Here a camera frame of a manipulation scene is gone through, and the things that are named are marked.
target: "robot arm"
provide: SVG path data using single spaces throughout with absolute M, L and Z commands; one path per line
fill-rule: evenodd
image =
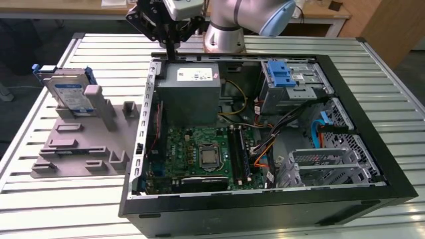
M 201 17 L 204 0 L 137 0 L 125 19 L 132 26 L 167 49 L 171 60 L 176 59 L 176 48 L 187 41 L 204 22 Z M 191 18 L 188 24 L 180 20 Z
M 208 52 L 244 51 L 243 27 L 263 36 L 277 36 L 296 8 L 295 0 L 211 0 L 212 20 L 205 35 Z M 167 49 L 168 59 L 176 59 L 176 48 L 187 41 L 204 22 L 204 0 L 139 0 L 127 20 Z M 188 24 L 179 21 L 191 18 Z
M 295 0 L 212 0 L 212 18 L 205 35 L 208 52 L 243 52 L 243 28 L 275 37 L 285 29 L 296 8 Z

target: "power supply label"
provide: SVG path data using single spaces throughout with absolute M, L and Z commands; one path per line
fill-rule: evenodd
M 180 68 L 177 70 L 177 81 L 212 81 L 212 68 Z

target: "slatted metal tabletop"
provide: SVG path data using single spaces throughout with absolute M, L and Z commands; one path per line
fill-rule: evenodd
M 369 48 L 355 39 L 248 36 L 247 51 L 325 54 L 361 103 L 381 137 L 420 194 L 337 227 L 211 235 L 203 238 L 424 238 L 425 114 L 399 78 Z M 73 39 L 60 67 L 93 69 L 112 104 L 140 103 L 152 52 L 163 52 L 143 35 L 87 34 Z M 181 52 L 201 52 L 192 37 Z M 117 217 L 124 176 L 34 179 L 31 166 L 57 117 L 56 101 L 44 88 L 0 162 L 0 234 L 6 238 L 144 238 Z

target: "sticker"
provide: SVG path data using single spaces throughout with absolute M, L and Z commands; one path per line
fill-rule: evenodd
M 57 153 L 57 154 L 72 154 L 71 151 L 57 151 L 57 152 L 55 152 L 55 153 Z
M 267 178 L 268 178 L 268 180 L 269 180 L 271 182 L 275 181 L 275 176 L 273 176 L 273 174 L 271 173 L 271 171 L 268 171 L 268 173 L 267 173 Z
M 292 79 L 293 80 L 304 80 L 303 74 L 293 74 Z
M 61 101 L 75 113 L 87 115 L 93 112 L 93 106 L 80 84 L 55 84 L 55 88 Z
M 284 159 L 285 158 L 283 156 L 279 156 L 277 159 L 275 160 L 275 163 L 281 163 L 284 161 Z
M 212 81 L 212 68 L 180 68 L 177 70 L 177 81 Z
M 259 115 L 259 114 L 260 114 L 260 111 L 261 111 L 260 106 L 255 106 L 255 107 L 253 107 L 253 111 L 255 111 L 255 114 Z

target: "green motherboard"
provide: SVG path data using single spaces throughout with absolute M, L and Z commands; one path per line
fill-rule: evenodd
M 167 160 L 164 175 L 152 180 L 155 193 L 172 193 L 164 183 L 169 178 L 228 177 L 228 190 L 260 189 L 264 186 L 261 170 L 251 174 L 251 181 L 236 183 L 233 180 L 228 128 L 172 127 L 168 129 Z M 245 148 L 255 146 L 253 131 L 243 130 Z

